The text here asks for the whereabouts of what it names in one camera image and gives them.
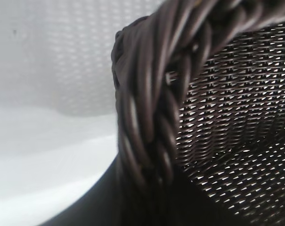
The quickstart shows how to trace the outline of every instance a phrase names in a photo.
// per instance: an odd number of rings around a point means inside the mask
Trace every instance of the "dark brown rattan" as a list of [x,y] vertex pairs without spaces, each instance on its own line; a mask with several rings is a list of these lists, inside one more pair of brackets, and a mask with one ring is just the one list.
[[234,215],[285,226],[285,0],[168,0],[112,60],[121,221],[171,224],[177,162]]

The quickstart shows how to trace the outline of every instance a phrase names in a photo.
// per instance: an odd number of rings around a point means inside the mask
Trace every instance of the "twisted wicker handle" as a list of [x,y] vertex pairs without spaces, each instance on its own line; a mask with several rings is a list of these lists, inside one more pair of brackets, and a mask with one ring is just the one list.
[[[166,213],[179,109],[191,79],[238,33],[282,21],[285,0],[168,0],[117,34],[117,172],[133,218]],[[178,74],[173,82],[170,68]]]

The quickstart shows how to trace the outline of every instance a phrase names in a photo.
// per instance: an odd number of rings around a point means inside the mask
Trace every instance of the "woven wicker surface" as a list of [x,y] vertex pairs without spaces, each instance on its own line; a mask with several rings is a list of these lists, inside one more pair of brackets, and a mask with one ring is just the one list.
[[168,0],[117,34],[117,172],[130,224],[170,224],[176,161],[221,208],[285,226],[284,21],[285,1]]

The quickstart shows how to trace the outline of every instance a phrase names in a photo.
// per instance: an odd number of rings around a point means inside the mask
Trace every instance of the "brown wicker basket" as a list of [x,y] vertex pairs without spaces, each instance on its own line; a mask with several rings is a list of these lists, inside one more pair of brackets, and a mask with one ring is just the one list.
[[112,61],[119,153],[45,226],[285,226],[285,0],[167,0]]

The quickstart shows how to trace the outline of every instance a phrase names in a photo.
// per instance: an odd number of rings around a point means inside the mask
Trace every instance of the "white surface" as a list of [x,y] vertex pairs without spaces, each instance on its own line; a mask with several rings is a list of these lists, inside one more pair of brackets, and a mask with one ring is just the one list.
[[34,226],[116,155],[115,33],[161,0],[0,0],[0,226]]

